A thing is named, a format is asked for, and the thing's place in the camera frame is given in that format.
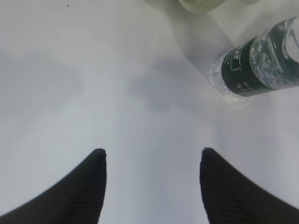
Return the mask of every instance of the dark green label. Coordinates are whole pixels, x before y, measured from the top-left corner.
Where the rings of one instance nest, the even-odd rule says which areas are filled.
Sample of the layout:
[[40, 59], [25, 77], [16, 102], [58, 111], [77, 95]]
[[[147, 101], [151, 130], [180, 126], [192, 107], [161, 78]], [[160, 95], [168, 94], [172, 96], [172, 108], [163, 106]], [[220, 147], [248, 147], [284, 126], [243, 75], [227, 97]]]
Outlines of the dark green label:
[[244, 97], [272, 91], [257, 79], [251, 68], [249, 51], [253, 40], [230, 51], [225, 56], [221, 68], [226, 86], [232, 92]]

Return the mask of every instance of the white surface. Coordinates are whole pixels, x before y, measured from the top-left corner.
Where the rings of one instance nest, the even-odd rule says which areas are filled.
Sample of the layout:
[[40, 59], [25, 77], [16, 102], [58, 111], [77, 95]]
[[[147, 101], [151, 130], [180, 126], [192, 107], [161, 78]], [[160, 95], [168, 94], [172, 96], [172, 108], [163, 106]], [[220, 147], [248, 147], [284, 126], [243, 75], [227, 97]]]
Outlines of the white surface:
[[299, 208], [299, 88], [232, 105], [207, 81], [222, 53], [299, 12], [229, 0], [0, 2], [0, 213], [107, 151], [102, 224], [207, 224], [200, 151]]

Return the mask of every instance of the plastic bottle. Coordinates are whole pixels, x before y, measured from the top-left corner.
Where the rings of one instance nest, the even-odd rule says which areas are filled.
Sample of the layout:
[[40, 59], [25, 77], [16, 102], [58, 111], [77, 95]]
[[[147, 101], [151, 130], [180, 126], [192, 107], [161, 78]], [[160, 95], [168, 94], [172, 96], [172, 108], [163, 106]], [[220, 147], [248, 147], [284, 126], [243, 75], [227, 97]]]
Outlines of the plastic bottle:
[[299, 17], [278, 23], [216, 61], [213, 87], [240, 98], [299, 86], [298, 40]]

